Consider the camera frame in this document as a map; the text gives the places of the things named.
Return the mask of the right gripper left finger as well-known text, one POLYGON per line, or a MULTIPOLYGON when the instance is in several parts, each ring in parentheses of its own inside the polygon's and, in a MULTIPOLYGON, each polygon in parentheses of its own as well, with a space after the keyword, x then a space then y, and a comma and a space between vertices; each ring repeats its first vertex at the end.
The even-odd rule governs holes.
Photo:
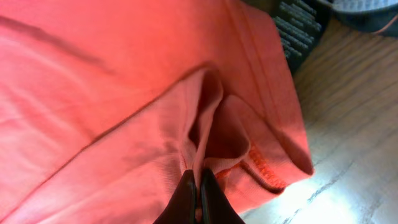
POLYGON ((186 170, 166 208, 154 224, 195 224, 197 189, 192 170, 186 170))

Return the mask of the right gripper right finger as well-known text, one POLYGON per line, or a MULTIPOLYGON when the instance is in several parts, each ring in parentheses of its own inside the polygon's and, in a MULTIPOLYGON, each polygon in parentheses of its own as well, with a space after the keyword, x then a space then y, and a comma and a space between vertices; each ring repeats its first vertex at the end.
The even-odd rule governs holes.
POLYGON ((203 224, 245 224, 234 211, 211 169, 203 170, 200 186, 203 224))

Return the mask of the red t-shirt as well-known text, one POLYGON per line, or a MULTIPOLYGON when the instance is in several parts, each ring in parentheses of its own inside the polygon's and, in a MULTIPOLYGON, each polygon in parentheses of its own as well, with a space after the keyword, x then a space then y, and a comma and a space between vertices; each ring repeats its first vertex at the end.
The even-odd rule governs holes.
POLYGON ((239 213, 313 174, 268 13, 1 2, 2 223, 152 223, 206 168, 239 213))

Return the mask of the black patterned garment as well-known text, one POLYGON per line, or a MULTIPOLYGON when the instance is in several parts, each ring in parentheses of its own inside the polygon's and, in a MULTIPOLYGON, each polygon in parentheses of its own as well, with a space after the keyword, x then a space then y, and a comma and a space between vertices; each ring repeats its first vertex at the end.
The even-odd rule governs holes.
POLYGON ((360 32, 397 37, 397 0, 244 0, 273 19, 295 73, 318 45, 332 17, 360 32))

